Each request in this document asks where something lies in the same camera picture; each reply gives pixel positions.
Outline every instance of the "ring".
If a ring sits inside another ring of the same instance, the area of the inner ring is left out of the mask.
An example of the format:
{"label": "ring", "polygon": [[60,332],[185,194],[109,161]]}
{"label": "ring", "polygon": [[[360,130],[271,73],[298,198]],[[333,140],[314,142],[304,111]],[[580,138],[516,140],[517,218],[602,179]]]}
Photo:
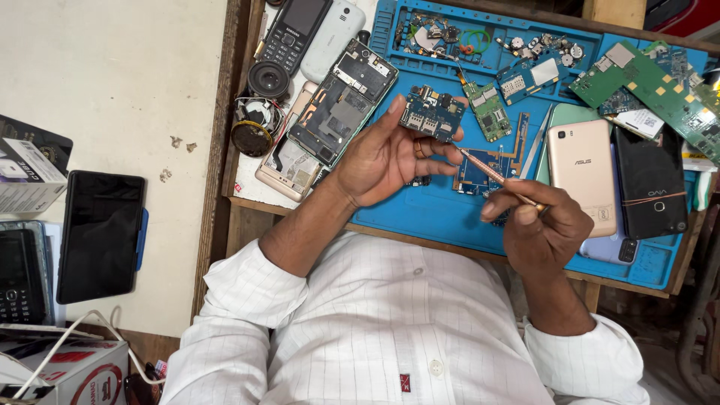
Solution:
{"label": "ring", "polygon": [[415,139],[415,157],[418,159],[427,159],[430,157],[423,153],[423,148],[420,146],[420,138]]}

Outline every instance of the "hand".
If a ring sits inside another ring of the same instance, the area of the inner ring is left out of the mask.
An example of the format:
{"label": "hand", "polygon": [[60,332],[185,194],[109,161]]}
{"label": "hand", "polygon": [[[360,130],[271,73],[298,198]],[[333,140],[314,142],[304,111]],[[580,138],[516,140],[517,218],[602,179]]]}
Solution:
{"label": "hand", "polygon": [[[521,205],[514,192],[550,205],[542,220],[537,209]],[[514,209],[505,225],[503,243],[513,269],[523,279],[564,278],[562,269],[590,235],[593,219],[565,190],[533,180],[506,179],[504,188],[487,199],[481,219],[490,222],[508,208]]]}
{"label": "hand", "polygon": [[[467,105],[467,99],[456,97]],[[457,167],[434,159],[418,159],[416,138],[425,156],[447,157],[453,164],[462,163],[462,154],[452,143],[441,143],[415,130],[397,124],[405,110],[405,97],[398,94],[390,108],[369,128],[350,142],[338,166],[328,176],[335,177],[338,189],[355,207],[373,205],[388,198],[415,176],[427,174],[454,175]],[[462,139],[462,128],[453,136]]]}

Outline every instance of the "black vivo phone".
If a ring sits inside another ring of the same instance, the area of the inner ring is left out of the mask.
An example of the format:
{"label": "black vivo phone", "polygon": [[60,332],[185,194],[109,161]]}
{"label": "black vivo phone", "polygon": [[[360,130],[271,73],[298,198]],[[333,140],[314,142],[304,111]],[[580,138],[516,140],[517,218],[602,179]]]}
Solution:
{"label": "black vivo phone", "polygon": [[0,324],[39,324],[45,318],[32,231],[0,231]]}
{"label": "black vivo phone", "polygon": [[685,232],[688,205],[677,133],[665,125],[655,142],[616,126],[613,142],[627,236],[648,239]]}
{"label": "black vivo phone", "polygon": [[68,176],[60,253],[60,304],[132,291],[145,179],[74,170]]}
{"label": "black vivo phone", "polygon": [[279,63],[292,76],[332,3],[332,0],[286,0],[265,37],[261,60]]}

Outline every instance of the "white striped shirt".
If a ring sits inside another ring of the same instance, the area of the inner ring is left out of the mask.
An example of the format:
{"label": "white striped shirt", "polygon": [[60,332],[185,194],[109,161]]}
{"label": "white striped shirt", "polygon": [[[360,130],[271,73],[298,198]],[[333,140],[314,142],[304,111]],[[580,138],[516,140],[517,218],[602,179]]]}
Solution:
{"label": "white striped shirt", "polygon": [[301,278],[254,241],[205,282],[162,404],[553,404],[545,386],[557,403],[649,403],[620,326],[526,321],[523,342],[497,273],[457,254],[345,233]]}

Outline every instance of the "black knob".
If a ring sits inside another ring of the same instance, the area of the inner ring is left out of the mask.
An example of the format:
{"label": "black knob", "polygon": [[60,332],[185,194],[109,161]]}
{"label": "black knob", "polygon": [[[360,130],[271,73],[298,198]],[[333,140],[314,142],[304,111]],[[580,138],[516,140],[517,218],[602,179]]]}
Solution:
{"label": "black knob", "polygon": [[360,43],[367,46],[368,41],[370,41],[370,32],[366,30],[360,30],[358,32],[358,39],[360,39]]}

